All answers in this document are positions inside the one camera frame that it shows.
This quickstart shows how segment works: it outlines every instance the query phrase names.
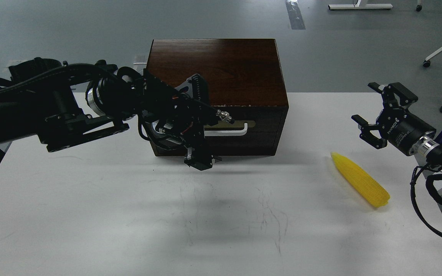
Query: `drawer handle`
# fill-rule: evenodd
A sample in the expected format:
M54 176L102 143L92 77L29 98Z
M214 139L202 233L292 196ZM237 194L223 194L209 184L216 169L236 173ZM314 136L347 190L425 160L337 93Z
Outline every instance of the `drawer handle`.
M249 124L244 123L242 130L206 130L204 136L244 136L249 130Z

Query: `gray floor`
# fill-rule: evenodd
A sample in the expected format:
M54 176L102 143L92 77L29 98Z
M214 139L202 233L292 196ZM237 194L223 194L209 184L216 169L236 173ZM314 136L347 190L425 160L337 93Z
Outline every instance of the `gray floor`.
M442 128L442 53L422 67L442 46L442 0L424 1L421 12L415 0L372 0L394 7L354 11L327 8L352 0L298 2L305 30L291 29L285 0L0 0L0 77L36 56L132 66L155 38L275 38L288 92L401 82L419 96L411 111Z

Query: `box lid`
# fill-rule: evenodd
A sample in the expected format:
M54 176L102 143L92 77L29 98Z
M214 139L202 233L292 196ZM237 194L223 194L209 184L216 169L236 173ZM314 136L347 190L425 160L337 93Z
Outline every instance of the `box lid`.
M288 106L275 39L155 39L146 68L174 87L199 73L213 106Z

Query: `wooden box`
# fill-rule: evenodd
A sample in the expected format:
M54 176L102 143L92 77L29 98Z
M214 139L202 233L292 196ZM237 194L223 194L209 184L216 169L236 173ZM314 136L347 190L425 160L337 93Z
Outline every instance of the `wooden box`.
M212 106L255 122L243 136L207 136L214 155L275 155L289 105L274 39L155 39L146 68L173 87L199 73ZM152 147L156 156L186 153Z

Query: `robotic arm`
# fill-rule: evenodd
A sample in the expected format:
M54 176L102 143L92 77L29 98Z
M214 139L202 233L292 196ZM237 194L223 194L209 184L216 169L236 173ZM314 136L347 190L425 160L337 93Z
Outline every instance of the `robotic arm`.
M221 160L205 141L204 125L234 122L209 105L199 74L175 89L146 69L140 74L105 61L61 65L37 57L9 70L11 80L0 78L0 143L37 135L54 152L125 131L124 121L137 115L142 138L167 150L186 147L184 162L203 171ZM84 114L72 94L70 86L84 82L87 104L98 117ZM93 131L107 123L113 126Z
M421 215L414 189L419 175L424 170L437 173L426 178L426 188L433 199L442 205L442 197L434 187L435 181L442 181L442 173L439 173L442 170L442 131L434 138L436 129L409 111L408 108L418 97L399 82L387 86L372 82L368 86L381 94L383 110L376 119L376 124L369 124L359 115L351 117L358 123L360 138L377 149L386 147L390 142L406 156L418 154L426 158L426 166L417 167L412 175L412 205L426 226L442 237L442 233L429 225ZM374 136L371 131L378 131L381 137Z

